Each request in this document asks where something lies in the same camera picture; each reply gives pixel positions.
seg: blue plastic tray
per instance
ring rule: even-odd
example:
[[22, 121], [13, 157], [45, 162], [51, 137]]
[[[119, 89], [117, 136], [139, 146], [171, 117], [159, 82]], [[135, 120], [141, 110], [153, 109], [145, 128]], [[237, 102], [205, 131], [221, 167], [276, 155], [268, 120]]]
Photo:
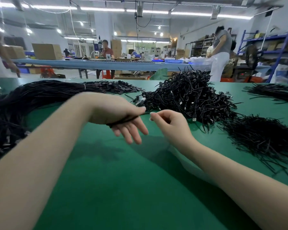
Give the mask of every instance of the blue plastic tray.
[[167, 59], [165, 59], [165, 63], [167, 63], [167, 64], [182, 64], [183, 60], [167, 60]]

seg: blue shelving unit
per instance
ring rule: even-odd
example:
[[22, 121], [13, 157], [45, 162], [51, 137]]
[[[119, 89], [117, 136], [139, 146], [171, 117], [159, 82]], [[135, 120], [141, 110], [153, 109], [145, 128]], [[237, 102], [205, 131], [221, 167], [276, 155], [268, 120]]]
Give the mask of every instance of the blue shelving unit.
[[[261, 38], [250, 38], [250, 39], [244, 39], [245, 35], [246, 34], [257, 34], [258, 31], [256, 32], [250, 32], [250, 33], [247, 33], [246, 30], [244, 30], [243, 32], [243, 35], [242, 35], [242, 39], [241, 39], [241, 42], [240, 42], [240, 46], [239, 46], [239, 49], [238, 49], [238, 55], [240, 55], [241, 53], [244, 53], [243, 51], [241, 51], [243, 48], [245, 48], [245, 46], [253, 43], [253, 42], [259, 42], [259, 41], [263, 41], [264, 40], [264, 37], [261, 37]], [[280, 62], [280, 59], [281, 57], [283, 56], [283, 54], [288, 54], [288, 51], [285, 51], [285, 48], [287, 47], [287, 44], [288, 44], [288, 33], [285, 34], [285, 35], [275, 35], [275, 36], [269, 36], [269, 37], [266, 37], [265, 38], [265, 41], [269, 41], [269, 40], [282, 40], [284, 39], [284, 45], [283, 47], [280, 49], [280, 50], [274, 50], [274, 51], [264, 51], [263, 53], [264, 54], [278, 54], [277, 56], [277, 59], [276, 59], [276, 62], [275, 64], [271, 67], [271, 73], [270, 73], [270, 76], [267, 80], [267, 83], [269, 83], [271, 81], [271, 78], [274, 74], [274, 71], [276, 69], [276, 67], [278, 66], [279, 62]]]

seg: pile of black cables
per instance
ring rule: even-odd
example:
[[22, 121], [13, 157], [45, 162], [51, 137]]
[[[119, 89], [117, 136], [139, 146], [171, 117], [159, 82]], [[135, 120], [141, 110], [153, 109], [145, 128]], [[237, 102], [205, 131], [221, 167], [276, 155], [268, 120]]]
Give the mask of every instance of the pile of black cables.
[[288, 102], [288, 86], [287, 85], [254, 84], [253, 86], [245, 87], [244, 91], [247, 91], [249, 94], [255, 95], [256, 97], [272, 97], [275, 100], [282, 100], [282, 101]]
[[137, 106], [144, 105], [146, 111], [170, 109], [180, 112], [192, 121], [202, 123], [204, 131], [217, 121], [232, 119], [237, 103], [232, 103], [228, 93], [216, 91], [209, 86], [209, 71], [182, 71], [159, 83], [154, 92], [142, 92], [133, 101]]
[[30, 133], [31, 129], [27, 128], [25, 120], [35, 109], [64, 102], [81, 92], [123, 94], [140, 90], [142, 89], [123, 81], [71, 83], [42, 80], [0, 95], [0, 158]]
[[237, 149], [257, 157], [274, 175], [281, 171], [288, 175], [288, 126], [254, 115], [236, 116], [220, 125]]

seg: green table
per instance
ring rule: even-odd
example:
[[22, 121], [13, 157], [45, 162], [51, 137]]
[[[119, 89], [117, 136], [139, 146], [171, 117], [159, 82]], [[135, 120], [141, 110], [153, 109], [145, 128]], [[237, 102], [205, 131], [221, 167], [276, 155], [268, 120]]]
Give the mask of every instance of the green table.
[[[32, 81], [36, 79], [1, 78], [0, 86], [7, 92]], [[146, 91], [155, 90], [159, 83], [127, 82]], [[245, 85], [251, 84], [216, 83], [214, 87], [217, 92], [229, 91], [234, 102], [243, 102], [237, 112], [284, 118], [288, 124], [288, 104], [276, 105], [270, 98], [250, 100], [251, 96], [241, 91]], [[37, 127], [55, 109], [32, 112], [29, 126]], [[88, 123], [84, 127], [35, 230], [258, 229], [222, 190], [189, 174], [169, 152], [169, 143], [155, 123], [149, 121], [149, 116], [142, 119], [150, 132], [142, 137], [142, 145], [127, 145], [107, 126]], [[190, 127], [200, 143], [271, 176], [257, 158], [238, 151], [216, 126], [209, 134], [194, 125]], [[288, 185], [284, 173], [275, 179]]]

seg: gray t-shirt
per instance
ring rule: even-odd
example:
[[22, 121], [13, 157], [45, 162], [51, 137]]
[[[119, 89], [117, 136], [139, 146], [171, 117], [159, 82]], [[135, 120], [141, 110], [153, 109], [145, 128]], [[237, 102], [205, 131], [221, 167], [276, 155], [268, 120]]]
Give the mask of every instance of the gray t-shirt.
[[220, 48], [218, 53], [220, 53], [220, 52], [230, 53], [230, 49], [232, 47], [232, 36], [230, 35], [230, 33], [227, 30], [221, 30], [219, 32], [219, 34], [217, 34], [216, 39], [213, 43], [213, 47], [216, 48], [218, 46], [218, 44], [220, 42], [220, 38], [223, 35], [226, 35], [226, 41], [225, 41], [224, 45]]

